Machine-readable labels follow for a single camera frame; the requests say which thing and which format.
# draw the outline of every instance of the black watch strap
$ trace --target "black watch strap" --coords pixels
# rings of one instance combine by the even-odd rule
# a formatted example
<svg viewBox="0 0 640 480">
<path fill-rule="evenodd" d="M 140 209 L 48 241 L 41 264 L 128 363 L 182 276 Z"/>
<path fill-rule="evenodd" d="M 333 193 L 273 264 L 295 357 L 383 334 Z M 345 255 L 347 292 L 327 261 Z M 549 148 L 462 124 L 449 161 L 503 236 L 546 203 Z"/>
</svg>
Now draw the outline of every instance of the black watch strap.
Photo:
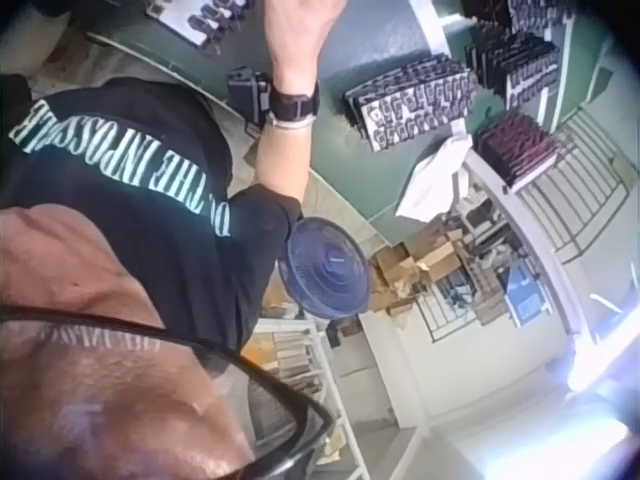
<svg viewBox="0 0 640 480">
<path fill-rule="evenodd" d="M 269 109 L 273 116 L 283 122 L 298 122 L 310 115 L 318 115 L 320 108 L 320 95 L 318 84 L 313 92 L 313 96 L 308 95 L 287 95 L 280 93 L 271 85 L 269 92 Z"/>
</svg>

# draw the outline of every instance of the black t-shirt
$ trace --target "black t-shirt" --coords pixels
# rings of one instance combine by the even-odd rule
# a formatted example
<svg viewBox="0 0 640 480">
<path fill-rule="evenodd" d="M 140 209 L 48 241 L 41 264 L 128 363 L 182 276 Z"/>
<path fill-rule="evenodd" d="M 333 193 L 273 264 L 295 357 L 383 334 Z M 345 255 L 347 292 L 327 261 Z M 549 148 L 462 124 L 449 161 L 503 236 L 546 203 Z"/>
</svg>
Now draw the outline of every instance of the black t-shirt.
<svg viewBox="0 0 640 480">
<path fill-rule="evenodd" d="M 229 146 L 192 92 L 111 80 L 36 101 L 4 135 L 0 209 L 77 210 L 167 329 L 244 345 L 300 203 L 261 185 L 227 198 Z"/>
</svg>

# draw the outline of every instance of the glasses frame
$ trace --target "glasses frame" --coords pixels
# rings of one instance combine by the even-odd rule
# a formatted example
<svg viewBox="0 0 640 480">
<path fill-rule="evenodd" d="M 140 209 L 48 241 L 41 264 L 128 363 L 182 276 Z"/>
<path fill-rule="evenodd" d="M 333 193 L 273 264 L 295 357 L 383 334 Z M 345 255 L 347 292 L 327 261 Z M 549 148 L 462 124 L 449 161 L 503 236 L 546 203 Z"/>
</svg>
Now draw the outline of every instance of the glasses frame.
<svg viewBox="0 0 640 480">
<path fill-rule="evenodd" d="M 269 478 L 282 474 L 293 467 L 301 458 L 310 451 L 319 447 L 327 438 L 331 429 L 335 426 L 335 420 L 331 413 L 314 399 L 296 392 L 276 377 L 267 373 L 252 362 L 245 360 L 237 352 L 219 342 L 203 339 L 190 339 L 184 335 L 169 332 L 167 330 L 140 325 L 126 320 L 100 315 L 92 315 L 77 312 L 65 312 L 46 308 L 22 307 L 3 305 L 0 317 L 0 325 L 7 322 L 40 321 L 65 325 L 83 325 L 95 328 L 108 329 L 139 336 L 146 336 L 156 340 L 164 340 L 189 348 L 200 348 L 215 352 L 222 360 L 243 371 L 258 383 L 274 399 L 282 403 L 287 412 L 296 422 L 296 430 L 292 436 L 285 440 L 273 451 L 224 477 L 216 477 L 212 480 L 244 480 L 256 478 Z M 322 424 L 312 436 L 301 441 L 305 436 L 309 411 L 315 413 Z"/>
</svg>

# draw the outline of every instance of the hand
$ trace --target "hand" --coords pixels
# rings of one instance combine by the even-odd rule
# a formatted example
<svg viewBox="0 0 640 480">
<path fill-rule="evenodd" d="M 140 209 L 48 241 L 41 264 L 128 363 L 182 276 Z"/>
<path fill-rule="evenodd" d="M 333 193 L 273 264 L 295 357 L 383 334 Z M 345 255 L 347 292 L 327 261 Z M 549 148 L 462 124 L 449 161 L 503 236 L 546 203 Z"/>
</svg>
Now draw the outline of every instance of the hand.
<svg viewBox="0 0 640 480">
<path fill-rule="evenodd" d="M 265 33 L 278 91 L 311 95 L 318 56 L 347 0 L 264 0 Z"/>
</svg>

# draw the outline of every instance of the white paper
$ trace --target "white paper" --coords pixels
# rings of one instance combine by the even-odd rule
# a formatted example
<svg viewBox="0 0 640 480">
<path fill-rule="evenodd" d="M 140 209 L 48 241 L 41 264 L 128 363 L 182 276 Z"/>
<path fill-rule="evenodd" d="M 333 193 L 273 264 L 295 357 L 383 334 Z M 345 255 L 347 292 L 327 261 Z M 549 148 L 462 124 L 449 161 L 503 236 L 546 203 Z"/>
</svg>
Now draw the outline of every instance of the white paper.
<svg viewBox="0 0 640 480">
<path fill-rule="evenodd" d="M 458 186 L 454 188 L 453 175 L 460 170 L 472 145 L 471 135 L 454 135 L 434 155 L 418 163 L 398 204 L 396 216 L 428 223 L 437 215 L 449 211 L 455 193 L 458 197 L 456 200 L 466 196 L 469 176 L 461 170 L 456 176 Z"/>
</svg>

